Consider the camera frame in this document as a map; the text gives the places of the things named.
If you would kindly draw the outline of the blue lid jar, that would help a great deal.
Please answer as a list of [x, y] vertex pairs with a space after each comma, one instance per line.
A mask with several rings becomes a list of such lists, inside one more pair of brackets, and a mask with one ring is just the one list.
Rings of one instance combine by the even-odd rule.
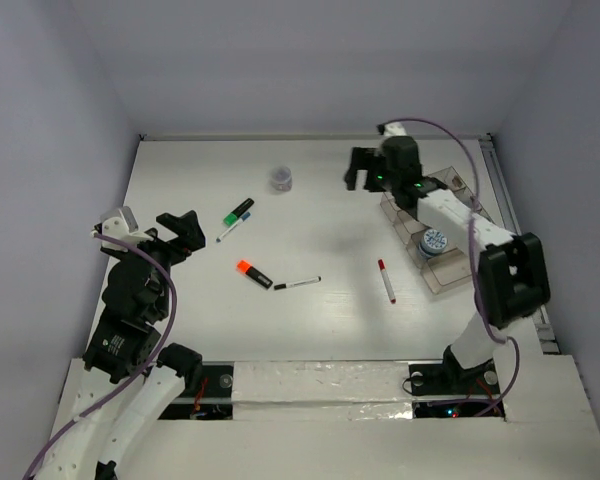
[[449, 241], [442, 232], [429, 228], [424, 231], [417, 244], [417, 249], [425, 260], [429, 260], [443, 254], [448, 245]]

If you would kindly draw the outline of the orange black highlighter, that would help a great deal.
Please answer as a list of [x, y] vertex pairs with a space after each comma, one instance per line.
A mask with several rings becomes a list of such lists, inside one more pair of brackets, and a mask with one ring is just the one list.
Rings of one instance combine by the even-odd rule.
[[273, 285], [272, 280], [268, 276], [266, 276], [246, 260], [239, 261], [236, 268], [240, 273], [250, 278], [266, 290], [269, 290]]

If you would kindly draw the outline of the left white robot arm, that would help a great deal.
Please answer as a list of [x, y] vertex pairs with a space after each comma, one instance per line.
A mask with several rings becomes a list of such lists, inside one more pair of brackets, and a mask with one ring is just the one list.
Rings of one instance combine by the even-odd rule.
[[120, 479], [166, 407], [203, 383], [203, 357], [169, 343], [177, 292], [171, 269], [206, 245], [195, 211], [163, 213], [173, 233], [139, 229], [127, 206], [104, 214], [91, 232], [113, 258], [104, 308], [81, 357], [69, 419], [28, 467], [27, 479]]

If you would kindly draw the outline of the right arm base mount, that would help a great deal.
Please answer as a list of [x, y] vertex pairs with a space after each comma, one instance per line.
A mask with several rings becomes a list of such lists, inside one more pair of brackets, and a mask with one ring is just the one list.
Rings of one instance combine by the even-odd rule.
[[459, 374], [442, 362], [412, 363], [401, 388], [416, 419], [505, 417], [503, 403], [495, 404], [500, 385], [493, 361]]

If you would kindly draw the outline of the green black highlighter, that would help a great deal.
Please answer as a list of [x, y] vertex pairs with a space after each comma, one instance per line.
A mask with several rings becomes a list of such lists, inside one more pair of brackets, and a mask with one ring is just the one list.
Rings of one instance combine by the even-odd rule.
[[237, 222], [237, 220], [247, 213], [249, 209], [254, 205], [254, 200], [252, 198], [245, 199], [242, 203], [240, 203], [237, 207], [235, 207], [224, 219], [223, 223], [229, 227]]

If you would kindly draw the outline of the purple clip jar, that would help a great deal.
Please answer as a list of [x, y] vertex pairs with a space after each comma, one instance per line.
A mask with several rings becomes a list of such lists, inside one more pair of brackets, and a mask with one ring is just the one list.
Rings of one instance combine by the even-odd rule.
[[276, 191], [290, 191], [293, 186], [291, 169], [286, 166], [278, 166], [272, 169], [270, 172], [270, 184]]

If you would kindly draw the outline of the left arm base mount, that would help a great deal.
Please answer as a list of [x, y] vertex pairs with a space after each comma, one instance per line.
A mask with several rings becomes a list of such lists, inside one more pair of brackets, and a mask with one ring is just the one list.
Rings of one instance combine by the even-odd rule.
[[160, 420], [231, 420], [233, 363], [205, 363], [196, 387], [187, 388], [159, 416]]

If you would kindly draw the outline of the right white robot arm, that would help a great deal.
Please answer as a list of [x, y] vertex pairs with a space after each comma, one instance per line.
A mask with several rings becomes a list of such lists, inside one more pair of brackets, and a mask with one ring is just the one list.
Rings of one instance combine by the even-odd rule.
[[376, 148], [355, 147], [344, 175], [348, 190], [365, 173], [365, 190], [388, 193], [397, 207], [442, 234], [468, 259], [476, 311], [437, 364], [412, 366], [415, 396], [466, 395], [493, 361], [496, 349], [515, 345], [509, 330], [551, 297], [541, 240], [515, 234], [484, 217], [477, 199], [464, 203], [441, 179], [427, 176], [410, 136], [389, 136]]

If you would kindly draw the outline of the red white marker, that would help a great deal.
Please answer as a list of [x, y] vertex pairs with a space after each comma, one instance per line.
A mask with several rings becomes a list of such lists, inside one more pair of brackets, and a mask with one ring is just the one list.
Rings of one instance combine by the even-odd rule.
[[394, 292], [394, 289], [393, 289], [393, 286], [392, 286], [392, 283], [391, 283], [391, 280], [390, 280], [390, 277], [389, 277], [389, 274], [388, 274], [388, 271], [386, 269], [386, 265], [385, 265], [383, 259], [378, 260], [378, 267], [379, 267], [379, 270], [381, 273], [381, 277], [382, 277], [382, 280], [383, 280], [383, 283], [384, 283], [384, 286], [386, 289], [386, 293], [387, 293], [389, 302], [391, 304], [395, 304], [396, 303], [395, 292]]

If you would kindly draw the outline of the black white marker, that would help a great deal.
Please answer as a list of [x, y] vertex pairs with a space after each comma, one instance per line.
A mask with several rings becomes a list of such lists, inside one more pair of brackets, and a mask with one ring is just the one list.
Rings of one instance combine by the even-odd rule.
[[296, 280], [292, 282], [284, 282], [274, 285], [274, 291], [296, 288], [300, 286], [312, 285], [321, 282], [321, 276], [315, 276], [308, 279]]

